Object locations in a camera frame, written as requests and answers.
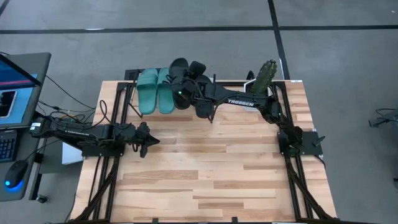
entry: blue light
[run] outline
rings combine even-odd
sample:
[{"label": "blue light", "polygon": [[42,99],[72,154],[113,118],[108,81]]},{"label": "blue light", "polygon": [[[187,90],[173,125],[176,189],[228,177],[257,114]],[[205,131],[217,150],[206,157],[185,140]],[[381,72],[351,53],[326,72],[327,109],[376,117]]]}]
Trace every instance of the blue light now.
[{"label": "blue light", "polygon": [[15,187],[13,187],[13,188],[8,188],[8,187],[6,187],[6,190],[7,190],[8,192],[18,192],[18,191],[20,191],[20,189],[22,188],[23,185],[24,185],[24,181],[21,180],[17,186],[15,186]]}]

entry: computer mouse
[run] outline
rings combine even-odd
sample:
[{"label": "computer mouse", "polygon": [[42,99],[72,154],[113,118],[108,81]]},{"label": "computer mouse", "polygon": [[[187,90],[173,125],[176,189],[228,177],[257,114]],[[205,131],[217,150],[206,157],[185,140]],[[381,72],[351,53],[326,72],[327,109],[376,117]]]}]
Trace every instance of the computer mouse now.
[{"label": "computer mouse", "polygon": [[15,161],[7,171],[4,183],[6,187],[16,187],[24,178],[28,163],[25,160]]}]

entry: desk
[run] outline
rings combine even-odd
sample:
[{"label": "desk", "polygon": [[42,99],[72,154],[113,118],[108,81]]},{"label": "desk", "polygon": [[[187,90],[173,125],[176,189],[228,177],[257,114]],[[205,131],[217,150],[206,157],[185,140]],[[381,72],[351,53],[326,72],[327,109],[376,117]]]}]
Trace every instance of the desk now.
[{"label": "desk", "polygon": [[[37,79],[40,82],[44,82],[45,74],[49,67],[50,53],[39,53],[39,54],[24,54],[24,55],[9,55],[8,59],[12,60],[15,64],[20,66],[22,69],[28,73],[36,73]],[[36,111],[36,105],[39,100],[40,92],[42,87],[34,87],[32,94],[29,98],[29,102],[26,108],[26,112],[22,118],[22,123],[20,124],[0,124],[1,128],[16,128],[19,126],[30,126],[32,122],[33,115]],[[19,129],[19,145],[17,147],[17,157],[16,160],[25,159],[32,151],[37,149],[39,144],[39,139],[32,138],[29,134],[29,128]],[[10,168],[13,162],[2,162],[0,163],[0,180],[3,182],[6,172]],[[0,202],[8,200],[19,200],[24,197],[26,192],[27,183],[29,181],[30,171],[34,163],[34,155],[29,157],[28,168],[23,178],[23,186],[17,191],[10,193],[6,191],[4,184],[0,186]]]},{"label": "desk", "polygon": [[[117,84],[103,82],[99,94],[99,100],[108,106],[108,117]],[[294,124],[312,130],[303,83],[288,80],[286,87]],[[243,90],[241,86],[229,88]],[[132,103],[137,105],[137,94]],[[102,117],[97,108],[94,123]],[[129,109],[126,122],[138,126],[141,121],[147,122],[160,144],[150,147],[145,159],[126,146],[120,158],[111,222],[151,222],[152,218],[160,222],[230,222],[231,217],[240,222],[295,220],[277,143],[279,129],[265,122],[260,112],[221,105],[210,124],[197,118],[192,107],[168,115],[155,111],[142,120]],[[302,160],[309,191],[335,216],[323,164],[313,156],[302,156]],[[83,162],[71,218],[87,206],[96,161],[97,157],[92,157]],[[100,172],[98,169],[94,193]],[[297,192],[305,217],[303,198]],[[105,192],[100,218],[104,217],[107,196]]]}]

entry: laptop screen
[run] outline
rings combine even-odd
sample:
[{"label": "laptop screen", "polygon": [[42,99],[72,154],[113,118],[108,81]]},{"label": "laptop screen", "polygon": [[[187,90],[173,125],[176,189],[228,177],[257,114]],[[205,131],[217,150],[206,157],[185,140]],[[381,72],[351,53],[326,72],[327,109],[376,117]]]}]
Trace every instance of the laptop screen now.
[{"label": "laptop screen", "polygon": [[32,76],[17,65],[0,57],[0,90],[28,88],[35,86]]}]

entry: computer monitor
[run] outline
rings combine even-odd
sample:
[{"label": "computer monitor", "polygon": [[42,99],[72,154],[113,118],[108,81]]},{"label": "computer monitor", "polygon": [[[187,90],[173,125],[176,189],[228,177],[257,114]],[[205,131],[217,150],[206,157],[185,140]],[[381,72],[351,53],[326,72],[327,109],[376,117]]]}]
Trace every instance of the computer monitor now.
[{"label": "computer monitor", "polygon": [[0,54],[0,90],[41,86],[41,82]]}]

